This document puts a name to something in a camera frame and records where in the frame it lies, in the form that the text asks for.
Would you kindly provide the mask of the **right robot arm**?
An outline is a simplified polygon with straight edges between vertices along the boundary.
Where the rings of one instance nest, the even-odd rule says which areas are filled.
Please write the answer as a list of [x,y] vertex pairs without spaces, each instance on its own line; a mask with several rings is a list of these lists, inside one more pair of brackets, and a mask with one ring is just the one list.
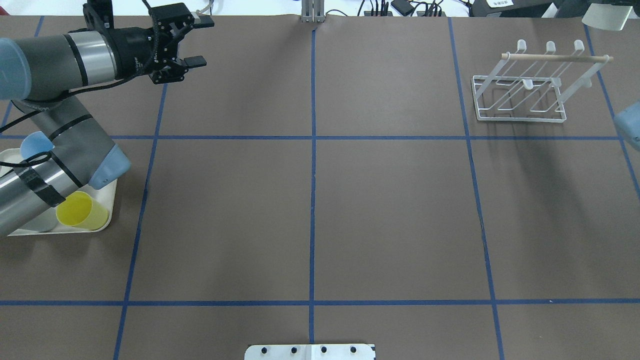
[[635,101],[626,109],[615,114],[613,121],[622,139],[631,148],[640,152],[640,101]]

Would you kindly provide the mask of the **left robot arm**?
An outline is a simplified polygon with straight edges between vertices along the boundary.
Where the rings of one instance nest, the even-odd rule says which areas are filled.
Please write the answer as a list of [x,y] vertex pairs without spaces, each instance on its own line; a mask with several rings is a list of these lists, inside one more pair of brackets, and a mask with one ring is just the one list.
[[1,98],[22,116],[2,132],[31,119],[46,150],[21,162],[2,162],[1,236],[55,208],[84,186],[96,191],[130,170],[130,160],[78,99],[148,76],[154,84],[181,82],[204,67],[201,56],[180,58],[189,32],[212,28],[209,14],[184,3],[147,7],[151,27],[116,28],[109,0],[83,4],[85,27],[68,33],[1,39]]

